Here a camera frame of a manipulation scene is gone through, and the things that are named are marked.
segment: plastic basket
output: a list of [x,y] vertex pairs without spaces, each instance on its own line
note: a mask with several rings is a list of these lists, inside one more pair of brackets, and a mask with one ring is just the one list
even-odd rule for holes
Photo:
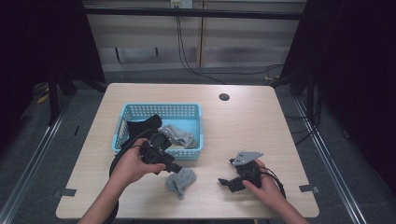
[[196,161],[204,145],[202,109],[198,104],[126,104],[114,132],[112,149],[118,153],[120,146],[129,138],[127,121],[143,121],[158,115],[164,125],[174,125],[182,132],[192,133],[197,143],[195,148],[172,145],[166,152],[179,161]]

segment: black curtain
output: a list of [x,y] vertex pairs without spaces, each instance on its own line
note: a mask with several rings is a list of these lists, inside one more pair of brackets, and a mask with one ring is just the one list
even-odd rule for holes
[[87,16],[66,13],[62,7],[83,5],[80,0],[0,4],[2,148],[30,103],[34,85],[48,82],[54,71],[60,84],[72,79],[105,82]]
[[299,71],[291,79],[296,94],[312,76],[364,158],[396,195],[396,2],[311,0],[306,14],[282,76]]

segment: wooden table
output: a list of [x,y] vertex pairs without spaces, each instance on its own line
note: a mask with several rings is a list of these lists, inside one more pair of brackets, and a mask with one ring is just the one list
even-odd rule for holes
[[[227,93],[230,100],[221,101]],[[284,184],[288,200],[304,217],[318,215],[312,192],[287,123],[271,87],[180,84],[111,84],[98,109],[67,184],[74,197],[63,196],[56,214],[80,218],[108,180],[115,153],[111,140],[126,103],[197,103],[202,106],[204,148],[190,167],[197,180],[180,200],[165,186],[170,174],[145,175],[120,198],[118,218],[267,218],[277,217],[247,190],[231,193],[218,178],[237,177],[229,159],[239,151],[263,152],[260,159]]]

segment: gray bracket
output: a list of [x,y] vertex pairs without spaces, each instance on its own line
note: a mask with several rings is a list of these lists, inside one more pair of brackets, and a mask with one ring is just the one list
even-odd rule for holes
[[233,165],[245,165],[251,161],[254,161],[254,159],[259,158],[262,156],[262,152],[246,152],[246,151],[240,151],[238,155],[236,155],[235,160],[233,161]]

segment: metal rail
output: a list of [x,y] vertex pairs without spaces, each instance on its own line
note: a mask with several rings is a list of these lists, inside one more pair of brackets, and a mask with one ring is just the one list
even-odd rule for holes
[[8,224],[11,223],[12,219],[15,217],[19,206],[25,196],[27,190],[32,183],[33,178],[35,177],[35,173],[38,170],[41,162],[44,159],[44,156],[52,142],[53,137],[58,132],[59,126],[62,123],[64,118],[64,112],[67,110],[67,107],[70,105],[72,97],[68,97],[63,110],[59,114],[59,117],[53,122],[51,126],[48,127],[46,133],[41,139],[40,144],[35,150],[35,154],[32,159],[30,159],[29,164],[26,166],[21,178],[19,179],[17,185],[14,190],[12,190],[11,194],[8,196],[4,206],[0,210],[0,223]]
[[214,9],[156,8],[156,7],[45,7],[48,13],[77,13],[90,15],[208,17],[298,21],[303,13],[236,11]]
[[304,117],[304,123],[306,128],[309,132],[311,132],[312,140],[314,141],[315,146],[317,147],[318,153],[323,160],[323,163],[329,172],[330,177],[332,178],[332,182],[337,189],[341,200],[346,207],[350,217],[352,218],[353,223],[366,224],[367,221],[365,220],[361,208],[359,207],[358,202],[356,201],[355,197],[352,195],[352,192],[349,190],[347,183],[345,182],[344,178],[342,177],[340,171],[338,170],[334,160],[332,159],[332,155],[327,149],[326,145],[323,142],[319,132],[315,130],[312,123],[309,121],[307,117],[307,112],[305,105],[301,99],[296,99],[295,104],[300,112],[300,115]]

